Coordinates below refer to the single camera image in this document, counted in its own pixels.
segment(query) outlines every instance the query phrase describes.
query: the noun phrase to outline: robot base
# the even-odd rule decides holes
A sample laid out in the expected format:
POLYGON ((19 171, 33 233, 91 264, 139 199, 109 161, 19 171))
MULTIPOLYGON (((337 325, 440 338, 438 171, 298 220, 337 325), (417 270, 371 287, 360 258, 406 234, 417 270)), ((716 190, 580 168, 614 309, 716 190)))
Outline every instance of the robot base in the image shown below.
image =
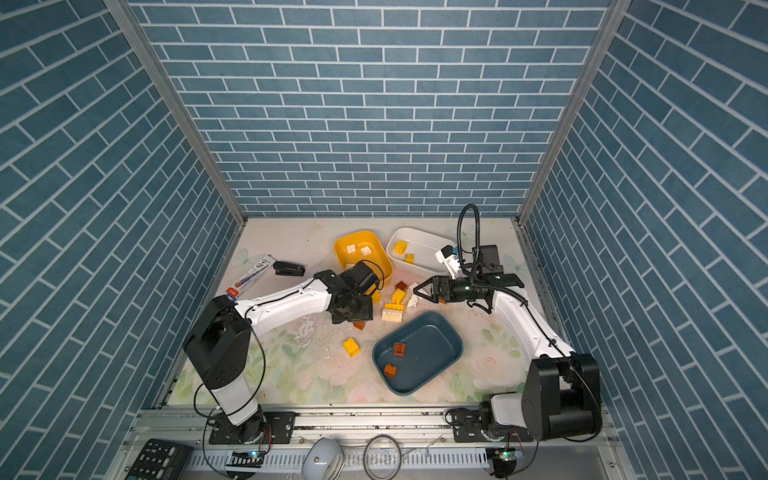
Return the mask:
POLYGON ((267 412, 259 410, 242 425, 232 425, 224 413, 211 417, 211 429, 208 443, 211 445, 269 445, 270 440, 264 435, 272 435, 273 444, 290 443, 293 434, 295 412, 267 412))

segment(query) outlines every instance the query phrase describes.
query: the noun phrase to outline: white robotic arm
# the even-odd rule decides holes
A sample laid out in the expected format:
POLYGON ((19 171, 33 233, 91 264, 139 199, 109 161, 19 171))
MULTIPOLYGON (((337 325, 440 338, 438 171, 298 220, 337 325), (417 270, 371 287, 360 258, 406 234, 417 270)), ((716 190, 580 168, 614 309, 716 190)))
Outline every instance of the white robotic arm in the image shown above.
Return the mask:
POLYGON ((496 245, 476 245, 472 255, 476 265, 470 266, 462 265, 460 248, 446 246, 436 253, 450 275, 428 279, 414 288, 415 294, 434 303, 466 302, 487 313, 495 311, 531 359, 523 392, 485 396, 480 404, 482 429, 506 435, 511 426, 525 427, 537 440, 596 435, 602 422, 594 358, 577 354, 529 306, 522 281, 513 273, 505 274, 499 264, 496 245), (561 387, 561 378, 566 388, 561 387))
POLYGON ((259 336, 301 316, 324 312, 330 302, 328 286, 312 278, 270 295, 238 300, 235 309, 259 336))
MULTIPOLYGON (((323 311, 330 312, 333 323, 371 320, 373 304, 368 292, 379 281, 364 262, 359 262, 340 275, 324 270, 299 285, 251 300, 232 302, 227 296, 218 296, 195 323, 184 351, 231 425, 262 425, 256 386, 249 385, 244 375, 251 334, 259 336, 293 319, 323 311)), ((260 427, 238 433, 243 443, 261 434, 260 427)))

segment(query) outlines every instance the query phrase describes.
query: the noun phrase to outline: cable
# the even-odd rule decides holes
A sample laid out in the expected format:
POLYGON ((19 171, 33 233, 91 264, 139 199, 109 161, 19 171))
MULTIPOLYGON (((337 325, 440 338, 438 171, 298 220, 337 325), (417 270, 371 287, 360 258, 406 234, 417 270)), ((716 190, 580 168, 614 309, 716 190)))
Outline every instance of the cable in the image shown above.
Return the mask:
POLYGON ((382 288, 384 288, 384 270, 382 269, 382 267, 380 267, 377 263, 372 262, 371 260, 362 259, 360 261, 364 262, 364 263, 370 263, 371 265, 373 265, 376 268, 378 268, 379 272, 382 273, 382 279, 379 282, 376 282, 376 288, 373 290, 373 292, 375 292, 377 290, 381 290, 382 288))
MULTIPOLYGON (((312 285, 312 282, 314 282, 315 280, 317 280, 317 278, 313 278, 313 279, 311 279, 311 280, 310 280, 310 282, 309 282, 308 284, 306 284, 305 286, 301 286, 301 287, 299 287, 299 289, 298 289, 298 290, 301 290, 301 289, 305 289, 305 288, 307 288, 308 286, 312 285)), ((275 303, 275 302, 279 302, 279 301, 281 301, 281 300, 285 300, 285 299, 286 299, 286 298, 288 298, 289 296, 291 296, 291 295, 293 295, 294 293, 296 293, 296 291, 298 291, 298 290, 294 290, 293 292, 287 293, 286 295, 283 295, 283 296, 281 296, 280 298, 276 298, 276 299, 274 299, 274 300, 267 300, 266 302, 257 303, 257 304, 255 304, 255 305, 251 306, 251 307, 250 307, 248 310, 246 310, 245 314, 247 315, 247 314, 248 314, 248 312, 250 312, 252 309, 256 308, 257 306, 267 305, 268 303, 275 303)))
MULTIPOLYGON (((522 296, 520 293, 515 292, 514 290, 510 290, 509 288, 506 288, 504 286, 496 286, 496 285, 489 285, 484 283, 476 283, 477 280, 477 264, 479 260, 479 254, 480 254, 480 212, 476 205, 474 204, 467 204, 462 208, 462 212, 458 215, 458 222, 456 224, 456 246, 458 248, 458 264, 461 267, 462 272, 466 276, 469 277, 469 287, 478 290, 481 288, 487 289, 487 290, 495 290, 497 292, 506 293, 509 296, 515 298, 517 301, 520 302, 522 306, 525 307, 525 309, 528 311, 528 315, 531 317, 531 319, 534 321, 538 329, 541 331, 541 333, 544 335, 544 338, 547 340, 547 344, 551 347, 554 347, 561 356, 566 358, 568 361, 568 365, 571 367, 571 370, 576 374, 576 376, 581 380, 581 384, 584 385, 584 387, 589 392, 590 397, 592 397, 592 402, 596 406, 599 406, 600 403, 597 401, 597 397, 595 397, 594 393, 592 392, 592 389, 589 387, 589 385, 584 381, 584 379, 581 377, 579 372, 576 370, 576 367, 574 366, 573 360, 570 358, 570 355, 565 355, 565 353, 560 350, 560 347, 558 346, 558 342, 556 339, 551 338, 547 332, 544 330, 544 328, 539 324, 538 320, 536 320, 536 317, 534 316, 533 312, 530 308, 528 308, 528 300, 522 296), (464 249, 462 249, 462 221, 464 220, 464 216, 466 215, 468 210, 473 210, 473 213, 475 214, 475 250, 472 252, 472 270, 470 270, 469 273, 467 273, 467 269, 464 267, 464 256, 462 252, 464 252, 464 249)), ((472 306, 478 306, 482 308, 483 310, 489 312, 489 309, 486 309, 482 305, 478 303, 470 303, 469 300, 467 300, 467 305, 470 307, 472 306)), ((595 427, 597 427, 597 421, 594 419, 594 413, 592 414, 592 429, 594 430, 595 427)), ((600 434, 600 432, 593 433, 590 437, 586 439, 570 439, 568 437, 563 437, 564 439, 568 440, 569 442, 576 442, 576 443, 583 443, 583 442, 589 442, 590 440, 594 439, 600 434)))
POLYGON ((208 460, 208 455, 205 454, 205 432, 208 429, 208 422, 210 422, 210 416, 213 415, 213 413, 216 412, 216 410, 218 408, 219 408, 219 406, 217 406, 216 408, 212 409, 210 411, 210 413, 208 414, 208 417, 206 417, 206 419, 205 419, 205 426, 203 427, 203 460, 205 460, 206 465, 208 465, 211 470, 213 470, 214 472, 216 472, 217 474, 221 475, 224 478, 228 478, 229 480, 232 480, 232 477, 230 477, 226 473, 222 473, 222 472, 219 472, 218 470, 216 470, 214 468, 214 466, 210 464, 210 461, 208 460))
MULTIPOLYGON (((592 397, 592 402, 594 402, 595 406, 599 407, 600 404, 598 403, 597 398, 595 398, 594 393, 592 393, 592 389, 589 388, 589 385, 587 385, 587 383, 584 381, 584 379, 581 377, 581 375, 579 375, 579 372, 576 370, 576 367, 574 366, 573 362, 568 362, 568 363, 571 365, 571 370, 573 370, 574 373, 576 374, 576 376, 581 380, 581 384, 584 385, 584 387, 586 387, 587 391, 589 392, 589 396, 592 397)), ((593 413, 592 414, 592 429, 594 430, 595 427, 597 427, 597 426, 598 426, 598 423, 595 421, 594 413, 593 413)), ((589 442, 590 440, 594 439, 598 435, 600 435, 600 432, 595 432, 592 435, 588 436, 586 439, 570 439, 568 437, 563 437, 563 438, 568 440, 569 442, 584 443, 584 442, 589 442)))
POLYGON ((510 437, 512 437, 513 433, 515 434, 515 437, 517 438, 518 443, 520 444, 520 451, 525 453, 525 450, 523 449, 523 441, 520 439, 520 435, 518 435, 518 433, 515 430, 510 430, 509 435, 507 435, 507 448, 509 448, 509 440, 510 440, 510 437))
MULTIPOLYGON (((245 314, 243 315, 243 318, 248 320, 248 318, 247 318, 248 317, 248 312, 250 312, 252 309, 256 308, 257 306, 258 305, 254 305, 254 306, 250 307, 248 310, 246 310, 245 314)), ((234 415, 234 414, 238 413, 240 410, 242 410, 245 407, 247 407, 248 404, 250 404, 251 401, 254 398, 256 398, 256 394, 259 392, 259 389, 261 388, 261 384, 264 381, 264 375, 266 374, 266 353, 264 353, 264 347, 261 345, 261 340, 259 340, 259 336, 256 334, 256 329, 253 327, 253 324, 250 321, 248 322, 248 324, 250 326, 250 331, 253 333, 253 338, 256 339, 256 343, 259 344, 259 349, 261 350, 261 357, 262 357, 261 379, 259 380, 259 385, 253 391, 253 394, 250 396, 248 401, 245 402, 240 408, 238 408, 234 412, 231 412, 229 414, 224 413, 224 415, 227 416, 227 417, 229 417, 230 415, 234 415)), ((200 389, 203 387, 203 385, 205 385, 205 384, 201 383, 200 386, 197 387, 197 390, 195 390, 195 393, 194 393, 194 397, 192 398, 192 407, 194 408, 194 411, 197 412, 198 415, 202 415, 202 414, 200 414, 200 411, 197 410, 197 393, 200 391, 200 389)), ((221 475, 223 477, 227 477, 230 480, 232 480, 229 475, 225 475, 224 473, 221 473, 218 470, 216 470, 214 468, 214 466, 210 464, 210 462, 208 461, 208 456, 205 454, 205 437, 206 437, 206 431, 207 431, 207 428, 208 428, 208 422, 210 422, 210 416, 213 415, 213 413, 217 409, 219 409, 219 408, 221 408, 221 406, 217 406, 216 408, 211 410, 210 413, 208 414, 208 416, 205 419, 205 426, 203 427, 203 460, 205 460, 206 465, 208 465, 211 470, 213 470, 214 472, 216 472, 217 474, 219 474, 219 475, 221 475)), ((264 452, 264 454, 267 454, 269 452, 269 450, 271 450, 271 448, 272 448, 272 425, 270 425, 270 444, 267 447, 267 451, 264 452)))
POLYGON ((192 397, 192 408, 194 409, 195 413, 205 419, 207 416, 200 413, 200 410, 197 409, 197 393, 200 391, 200 389, 203 388, 204 385, 205 382, 201 383, 200 386, 197 387, 197 390, 194 391, 194 396, 192 397))
POLYGON ((530 467, 531 467, 531 465, 533 465, 533 462, 534 462, 534 460, 536 459, 536 453, 537 453, 537 452, 538 452, 538 441, 536 442, 536 448, 535 448, 535 449, 534 449, 534 451, 533 451, 533 456, 531 457, 531 461, 530 461, 530 462, 528 462, 527 464, 525 464, 525 467, 523 467, 523 468, 520 468, 519 470, 515 470, 514 472, 512 472, 511 474, 509 474, 509 475, 507 476, 507 478, 509 478, 509 477, 511 477, 511 476, 513 476, 513 475, 517 475, 517 474, 518 474, 518 473, 520 473, 520 472, 524 472, 524 471, 528 470, 528 468, 530 468, 530 467))
POLYGON ((368 475, 368 478, 370 478, 371 480, 392 480, 400 472, 401 465, 402 465, 402 452, 400 451, 400 445, 398 445, 395 439, 393 439, 389 435, 377 435, 373 437, 368 441, 368 444, 366 445, 366 449, 362 452, 362 469, 366 472, 366 475, 368 475), (371 445, 373 445, 373 443, 378 439, 389 440, 395 445, 395 448, 397 449, 397 468, 395 468, 395 471, 393 473, 391 473, 390 475, 387 475, 386 477, 375 476, 373 473, 371 473, 370 469, 368 468, 368 462, 366 462, 368 451, 370 450, 371 445))

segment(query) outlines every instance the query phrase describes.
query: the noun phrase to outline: white bin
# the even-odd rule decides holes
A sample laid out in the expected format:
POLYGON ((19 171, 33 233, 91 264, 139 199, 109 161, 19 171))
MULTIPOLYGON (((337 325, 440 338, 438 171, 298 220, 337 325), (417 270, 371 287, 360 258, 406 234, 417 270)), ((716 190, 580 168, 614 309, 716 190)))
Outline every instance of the white bin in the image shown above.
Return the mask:
POLYGON ((435 252, 446 245, 455 247, 456 242, 415 228, 403 227, 398 229, 389 239, 386 254, 396 266, 409 272, 423 276, 448 275, 449 272, 445 265, 439 263, 435 258, 435 252), (406 254, 398 255, 395 253, 395 245, 400 240, 408 242, 406 254, 413 255, 413 264, 406 262, 406 254))

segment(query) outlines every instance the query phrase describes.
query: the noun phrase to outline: box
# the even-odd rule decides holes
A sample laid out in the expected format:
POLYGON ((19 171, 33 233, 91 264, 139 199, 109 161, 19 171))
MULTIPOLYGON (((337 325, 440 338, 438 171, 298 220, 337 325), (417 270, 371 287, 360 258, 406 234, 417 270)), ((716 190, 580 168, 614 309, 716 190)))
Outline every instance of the box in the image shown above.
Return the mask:
POLYGON ((251 288, 256 281, 261 278, 265 272, 272 268, 275 264, 275 259, 269 255, 264 255, 261 260, 256 262, 250 270, 248 270, 243 278, 235 282, 234 285, 227 289, 227 298, 233 302, 240 298, 243 293, 251 288))

